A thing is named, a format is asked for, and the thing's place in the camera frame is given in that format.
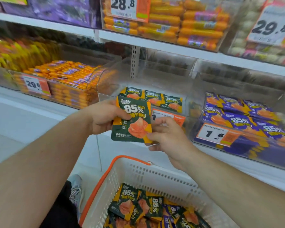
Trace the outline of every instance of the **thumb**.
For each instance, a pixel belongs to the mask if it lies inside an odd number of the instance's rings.
[[[128,113],[126,113],[126,111],[124,111],[124,110],[122,110],[121,108],[118,108],[118,107],[116,107],[116,109],[115,109],[115,115],[117,116],[117,117],[120,117],[120,118],[122,118],[122,119],[124,119],[124,120],[130,120],[132,117],[131,117],[131,115],[129,115]]]
[[[159,133],[159,132],[153,132],[153,133],[148,133],[147,137],[151,140],[151,141],[156,141],[161,143],[163,141],[163,136],[164,133]]]

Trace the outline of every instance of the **person's left hand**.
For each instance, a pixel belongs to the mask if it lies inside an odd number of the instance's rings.
[[[112,129],[113,119],[120,117],[130,120],[131,115],[115,105],[115,100],[101,101],[79,111],[87,116],[90,134],[101,134]]]

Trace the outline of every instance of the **black pants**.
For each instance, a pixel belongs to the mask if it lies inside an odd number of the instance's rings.
[[[76,207],[70,201],[71,188],[71,183],[67,181],[40,228],[80,228]]]

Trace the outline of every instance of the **hand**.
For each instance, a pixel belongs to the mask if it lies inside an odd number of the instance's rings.
[[[150,151],[166,153],[175,168],[185,171],[184,161],[192,156],[193,151],[197,148],[188,140],[182,128],[171,117],[156,119],[152,124],[152,133],[147,134],[147,136],[155,142],[149,147]]]
[[[115,105],[115,100],[101,101],[79,111],[87,116],[90,134],[101,134],[112,129],[113,119],[130,120],[131,115]]]

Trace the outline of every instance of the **shoe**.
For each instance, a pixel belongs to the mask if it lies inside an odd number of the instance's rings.
[[[79,221],[81,215],[80,205],[84,197],[84,193],[81,186],[82,179],[78,174],[74,174],[68,178],[68,181],[70,181],[72,184],[70,201],[76,206],[77,219]]]

